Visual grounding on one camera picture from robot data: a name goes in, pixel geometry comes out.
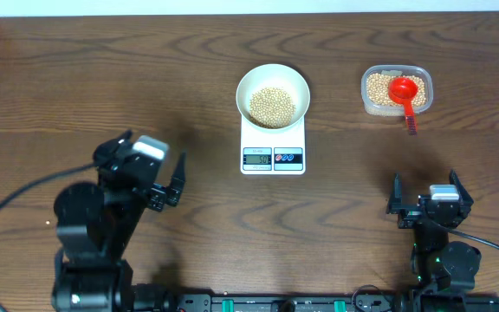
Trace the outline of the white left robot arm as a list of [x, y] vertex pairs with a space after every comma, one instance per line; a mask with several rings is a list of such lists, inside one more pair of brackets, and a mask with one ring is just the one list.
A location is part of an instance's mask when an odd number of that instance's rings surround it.
[[96, 182], [79, 182], [54, 202], [56, 236], [62, 248], [55, 260], [51, 305], [57, 311], [176, 311], [177, 297], [158, 284], [134, 284], [123, 259], [145, 210], [176, 206], [185, 187], [186, 156], [181, 154], [167, 186], [156, 178], [169, 146], [124, 132], [93, 153]]

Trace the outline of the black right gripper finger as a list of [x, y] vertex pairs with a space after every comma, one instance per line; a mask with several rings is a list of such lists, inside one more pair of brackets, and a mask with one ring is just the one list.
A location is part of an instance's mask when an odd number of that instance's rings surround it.
[[399, 212], [402, 205], [402, 191], [401, 191], [401, 181], [399, 175], [396, 173], [394, 175], [393, 185], [392, 185], [392, 193], [387, 202], [387, 211], [388, 212]]
[[455, 170], [451, 169], [449, 173], [449, 181], [451, 185], [454, 185], [460, 197], [460, 203], [464, 206], [471, 207], [474, 204], [474, 199], [466, 191], [462, 183], [460, 182]]

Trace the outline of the red measuring scoop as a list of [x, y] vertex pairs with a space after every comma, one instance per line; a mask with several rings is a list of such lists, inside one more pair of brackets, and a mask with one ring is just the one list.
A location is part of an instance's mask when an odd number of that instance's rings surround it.
[[407, 126], [408, 134], [417, 134], [417, 123], [415, 120], [415, 113], [412, 108], [412, 100], [418, 93], [417, 84], [409, 78], [398, 77], [393, 79], [388, 88], [390, 99], [404, 107], [405, 123]]

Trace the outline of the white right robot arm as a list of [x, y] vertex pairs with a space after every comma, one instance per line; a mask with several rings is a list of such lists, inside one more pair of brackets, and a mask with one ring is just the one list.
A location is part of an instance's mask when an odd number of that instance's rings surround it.
[[395, 311], [499, 310], [499, 297], [469, 293], [480, 269], [480, 250], [449, 240], [449, 231], [468, 217], [473, 204], [454, 171], [447, 184], [431, 185], [430, 192], [419, 195], [415, 204], [404, 202], [400, 177], [394, 177], [386, 212], [398, 217], [400, 229], [413, 231], [411, 267], [418, 278], [417, 286], [396, 295]]

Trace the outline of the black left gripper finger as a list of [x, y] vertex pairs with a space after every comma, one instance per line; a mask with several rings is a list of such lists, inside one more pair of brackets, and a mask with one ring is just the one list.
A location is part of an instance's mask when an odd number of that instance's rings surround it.
[[108, 140], [96, 147], [93, 153], [93, 161], [95, 166], [103, 166], [113, 160], [120, 148], [124, 147], [129, 142], [133, 135], [131, 130], [126, 130], [117, 138]]
[[177, 206], [185, 186], [186, 152], [182, 152], [169, 184], [169, 205]]

